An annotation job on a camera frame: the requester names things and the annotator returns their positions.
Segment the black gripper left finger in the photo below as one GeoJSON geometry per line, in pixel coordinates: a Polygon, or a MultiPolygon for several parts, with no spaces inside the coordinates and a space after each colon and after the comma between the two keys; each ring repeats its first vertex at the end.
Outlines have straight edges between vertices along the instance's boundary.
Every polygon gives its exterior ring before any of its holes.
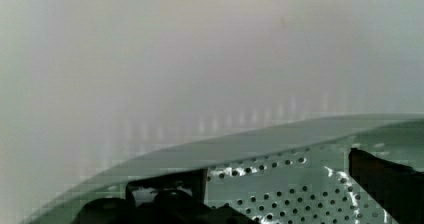
{"type": "Polygon", "coordinates": [[[205,169],[131,181],[123,198],[85,204],[78,224],[257,224],[228,205],[207,206],[207,181],[205,169]]]}

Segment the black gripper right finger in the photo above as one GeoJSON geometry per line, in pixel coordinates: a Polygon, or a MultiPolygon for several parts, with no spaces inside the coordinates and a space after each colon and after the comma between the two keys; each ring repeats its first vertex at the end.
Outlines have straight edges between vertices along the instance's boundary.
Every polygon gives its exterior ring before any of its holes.
{"type": "Polygon", "coordinates": [[[399,224],[423,224],[423,173],[352,148],[349,175],[399,224]]]}

